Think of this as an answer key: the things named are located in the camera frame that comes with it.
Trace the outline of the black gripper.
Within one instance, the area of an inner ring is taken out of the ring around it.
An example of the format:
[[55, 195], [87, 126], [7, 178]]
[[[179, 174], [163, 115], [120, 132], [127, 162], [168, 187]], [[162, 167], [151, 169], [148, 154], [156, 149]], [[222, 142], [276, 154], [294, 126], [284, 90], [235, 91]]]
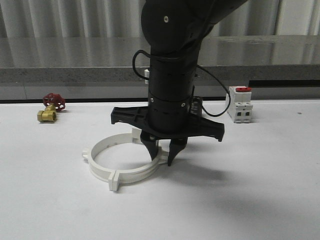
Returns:
[[167, 165], [185, 149], [188, 137], [206, 136], [221, 142], [225, 133], [222, 123], [190, 112], [189, 99], [181, 102], [158, 102], [157, 98], [148, 106], [115, 107], [111, 112], [111, 123], [130, 124], [144, 132], [140, 141], [147, 148], [151, 160], [158, 155], [158, 139], [171, 139]]

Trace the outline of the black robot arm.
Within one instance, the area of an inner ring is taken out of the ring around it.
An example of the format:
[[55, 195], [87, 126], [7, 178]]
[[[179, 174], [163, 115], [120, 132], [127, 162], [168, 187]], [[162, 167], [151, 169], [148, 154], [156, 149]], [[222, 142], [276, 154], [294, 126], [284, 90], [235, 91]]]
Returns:
[[147, 0], [144, 3], [141, 26], [150, 45], [148, 105], [116, 107], [111, 122], [139, 128], [141, 142], [152, 159], [158, 154], [159, 140], [170, 140], [167, 162], [171, 164], [190, 137], [223, 139], [222, 123], [191, 110], [193, 77], [203, 38], [242, 4], [241, 0]]

